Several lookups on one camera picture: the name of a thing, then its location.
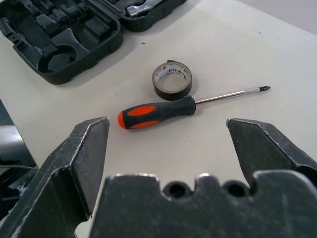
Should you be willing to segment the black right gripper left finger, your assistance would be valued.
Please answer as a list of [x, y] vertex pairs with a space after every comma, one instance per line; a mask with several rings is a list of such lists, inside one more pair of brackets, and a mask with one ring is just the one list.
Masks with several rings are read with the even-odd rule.
[[109, 125], [101, 117], [74, 127], [0, 225], [0, 238], [75, 238], [97, 201]]

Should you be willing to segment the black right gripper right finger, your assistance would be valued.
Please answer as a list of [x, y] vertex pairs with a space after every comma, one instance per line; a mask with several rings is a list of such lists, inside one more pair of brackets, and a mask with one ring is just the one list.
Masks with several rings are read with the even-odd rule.
[[256, 171], [302, 173], [317, 187], [317, 162], [270, 123], [231, 118], [226, 122], [247, 182]]

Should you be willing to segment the black electrical tape roll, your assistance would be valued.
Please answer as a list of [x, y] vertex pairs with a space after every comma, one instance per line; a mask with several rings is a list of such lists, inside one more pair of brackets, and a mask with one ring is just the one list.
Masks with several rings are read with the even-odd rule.
[[[181, 75], [186, 84], [176, 90], [166, 90], [159, 86], [159, 80], [170, 74]], [[152, 83], [155, 93], [162, 99], [167, 101], [175, 101], [187, 96], [192, 89], [192, 73], [190, 69], [183, 63], [167, 60], [167, 62], [159, 65], [152, 74]]]

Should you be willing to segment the orange black Phillips screwdriver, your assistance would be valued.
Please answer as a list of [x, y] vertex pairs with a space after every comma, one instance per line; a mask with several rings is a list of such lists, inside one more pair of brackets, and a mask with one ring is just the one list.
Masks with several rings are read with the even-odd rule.
[[265, 92], [269, 89], [270, 86], [261, 86], [200, 101], [195, 101], [191, 96], [185, 96], [175, 101], [137, 105], [121, 111], [118, 114], [117, 121], [120, 127], [123, 129], [139, 129], [149, 127], [175, 117], [192, 116], [195, 114], [197, 106], [201, 104], [253, 93]]

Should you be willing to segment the black tool case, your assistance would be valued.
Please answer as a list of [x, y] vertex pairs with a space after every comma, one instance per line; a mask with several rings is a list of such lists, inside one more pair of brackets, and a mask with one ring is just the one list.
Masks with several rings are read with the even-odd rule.
[[122, 45], [123, 29], [144, 32], [187, 0], [161, 0], [130, 17], [145, 0], [2, 0], [0, 31], [45, 81], [61, 85]]

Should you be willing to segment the chrome head hammer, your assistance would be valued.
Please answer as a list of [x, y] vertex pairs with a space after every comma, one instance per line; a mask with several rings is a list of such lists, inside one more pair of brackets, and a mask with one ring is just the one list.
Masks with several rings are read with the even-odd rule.
[[140, 15], [143, 12], [146, 12], [148, 10], [151, 10], [153, 7], [155, 7], [161, 0], [145, 0], [145, 2], [142, 5], [139, 6], [129, 6], [126, 9], [126, 12], [130, 17], [135, 17]]

